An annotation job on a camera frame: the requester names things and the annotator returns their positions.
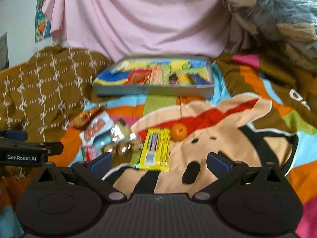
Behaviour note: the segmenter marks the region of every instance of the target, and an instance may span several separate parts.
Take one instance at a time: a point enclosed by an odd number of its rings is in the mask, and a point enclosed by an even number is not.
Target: cartoon face print
[[[127,169],[114,187],[127,196],[136,189],[144,192],[139,190],[140,187],[148,189],[147,192],[151,189],[154,193],[187,192],[192,196],[217,179],[206,166],[210,152],[221,151],[231,160],[242,160],[252,167],[259,167],[267,160],[283,164],[289,156],[290,139],[256,133],[247,126],[265,116],[271,106],[271,101],[244,93],[222,101],[216,107],[191,102],[159,109],[143,117],[131,127],[133,132],[142,135],[147,128],[171,128],[181,122],[187,126],[188,136],[183,141],[171,141],[169,172]],[[258,154],[257,149],[262,147],[265,149]]]

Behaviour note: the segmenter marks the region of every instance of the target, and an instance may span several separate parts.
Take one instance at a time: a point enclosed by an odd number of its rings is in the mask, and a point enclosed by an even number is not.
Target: cartoon eye
[[[192,141],[191,141],[191,143],[192,144],[195,144],[195,143],[197,143],[199,141],[199,138],[194,138]]]

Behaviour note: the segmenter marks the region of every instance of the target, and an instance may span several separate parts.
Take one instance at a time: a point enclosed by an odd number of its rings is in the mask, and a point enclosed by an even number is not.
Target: red stripe
[[[225,113],[222,113],[216,108],[212,108],[208,111],[201,113],[197,117],[184,117],[184,118],[173,120],[173,121],[163,122],[161,124],[152,126],[150,128],[171,129],[174,124],[182,123],[187,127],[187,134],[190,135],[191,133],[193,133],[194,131],[198,129],[205,129],[205,128],[216,125],[217,123],[222,121],[224,118],[226,118],[227,116],[233,113],[240,113],[240,112],[243,112],[244,110],[252,109],[255,106],[257,101],[258,99],[247,101],[243,104],[238,105],[235,108],[228,110]],[[145,141],[146,134],[147,134],[147,130],[138,132],[138,135],[141,137],[143,142]]]

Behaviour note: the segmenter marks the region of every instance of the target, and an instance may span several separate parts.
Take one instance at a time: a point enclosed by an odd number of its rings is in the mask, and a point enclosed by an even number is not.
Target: white snack wrapper
[[[106,111],[96,116],[86,130],[79,134],[82,140],[83,146],[91,146],[94,139],[99,135],[109,131],[114,126],[114,122],[111,120]]]

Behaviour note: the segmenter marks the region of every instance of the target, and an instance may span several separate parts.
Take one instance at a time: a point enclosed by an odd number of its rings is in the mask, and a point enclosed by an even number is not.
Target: black mount
[[[112,156],[71,168],[43,165],[16,208],[25,238],[36,237],[297,237],[302,204],[278,166],[249,168],[222,153],[207,167],[218,177],[193,195],[127,197],[94,174]]]
[[[49,156],[60,155],[61,142],[29,143],[27,132],[0,130],[0,167],[41,167]]]

